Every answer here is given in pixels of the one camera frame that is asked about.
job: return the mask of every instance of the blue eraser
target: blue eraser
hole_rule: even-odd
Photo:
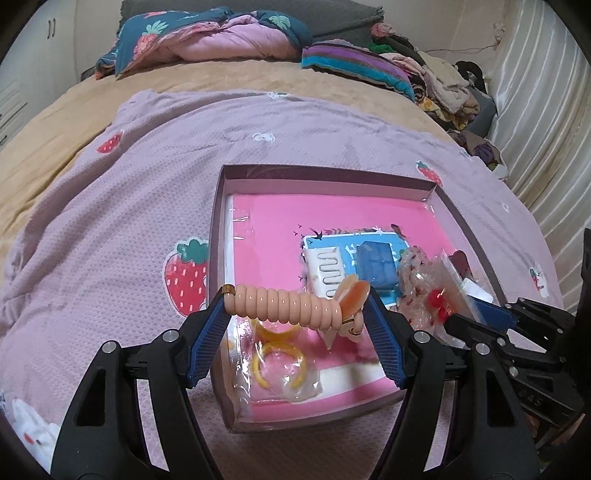
[[[393,290],[398,284],[396,263],[390,244],[363,242],[357,247],[355,271],[360,280],[366,280],[378,291]]]

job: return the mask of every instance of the yellow hair ring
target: yellow hair ring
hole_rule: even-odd
[[[285,342],[268,342],[263,344],[261,349],[257,349],[257,351],[254,352],[252,356],[252,374],[254,375],[257,383],[262,388],[270,388],[269,382],[261,375],[261,360],[264,360],[265,357],[271,352],[285,353],[286,355],[298,360],[300,373],[293,381],[289,383],[289,385],[291,388],[299,388],[306,378],[306,357],[298,347]]]

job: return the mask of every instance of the pillow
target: pillow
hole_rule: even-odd
[[[382,7],[351,0],[124,0],[119,28],[134,15],[147,12],[203,12],[220,6],[235,12],[277,10],[304,22],[315,40],[341,38],[364,47],[371,41],[372,25],[384,19]]]

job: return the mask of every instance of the wall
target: wall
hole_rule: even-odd
[[[122,0],[77,0],[74,18],[76,74],[93,67],[115,41]]]
[[[408,37],[419,50],[486,47],[495,42],[493,24],[504,17],[505,4],[510,0],[360,0],[361,3],[382,5],[384,21],[396,32]],[[434,51],[432,55],[451,63],[474,61],[483,71],[491,66],[492,48],[476,53]]]

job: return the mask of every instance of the screw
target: screw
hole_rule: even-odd
[[[117,344],[111,340],[109,342],[103,343],[101,350],[103,350],[104,353],[112,353],[115,351],[116,348],[117,348]]]
[[[491,352],[491,349],[484,343],[478,343],[476,345],[476,351],[481,355],[488,355]]]
[[[162,340],[165,342],[174,342],[178,338],[178,331],[177,330],[166,330],[162,334]]]
[[[415,332],[413,337],[418,343],[427,343],[429,340],[431,340],[431,336],[427,332],[423,332],[422,330]]]

